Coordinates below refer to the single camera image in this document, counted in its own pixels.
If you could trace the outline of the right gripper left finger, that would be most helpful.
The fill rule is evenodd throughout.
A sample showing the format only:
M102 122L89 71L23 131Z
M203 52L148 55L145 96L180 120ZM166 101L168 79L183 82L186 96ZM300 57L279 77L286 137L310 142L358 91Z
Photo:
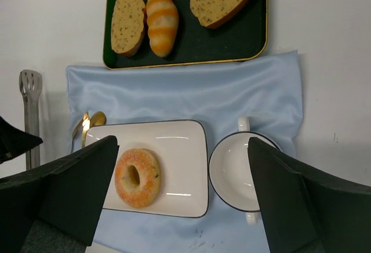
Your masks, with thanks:
M85 252L118 156L115 136L1 179L1 252Z

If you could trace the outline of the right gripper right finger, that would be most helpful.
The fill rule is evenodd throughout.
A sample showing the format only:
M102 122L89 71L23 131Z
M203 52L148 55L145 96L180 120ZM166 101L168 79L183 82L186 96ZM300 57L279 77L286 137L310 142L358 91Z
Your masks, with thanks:
M248 158L271 252L370 252L370 187L323 172L259 138Z

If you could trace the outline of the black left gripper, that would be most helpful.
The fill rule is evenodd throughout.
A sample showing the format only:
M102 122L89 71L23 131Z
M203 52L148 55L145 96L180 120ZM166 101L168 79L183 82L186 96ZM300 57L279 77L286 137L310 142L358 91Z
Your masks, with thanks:
M21 131L1 117L1 164L38 147L43 140Z

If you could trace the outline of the silver metal tongs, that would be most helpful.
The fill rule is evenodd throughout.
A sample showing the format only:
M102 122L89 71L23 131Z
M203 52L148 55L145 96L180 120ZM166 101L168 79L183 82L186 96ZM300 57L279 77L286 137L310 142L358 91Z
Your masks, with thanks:
M34 70L22 70L19 88L24 103L24 129L39 137L39 97L42 92L42 76Z

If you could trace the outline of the sugared donut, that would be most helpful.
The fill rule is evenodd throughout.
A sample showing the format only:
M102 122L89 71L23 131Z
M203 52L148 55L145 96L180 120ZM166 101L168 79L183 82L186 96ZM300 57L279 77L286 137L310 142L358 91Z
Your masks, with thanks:
M133 208L150 205L161 186L157 159L145 149L125 151L115 166L114 183L119 198Z

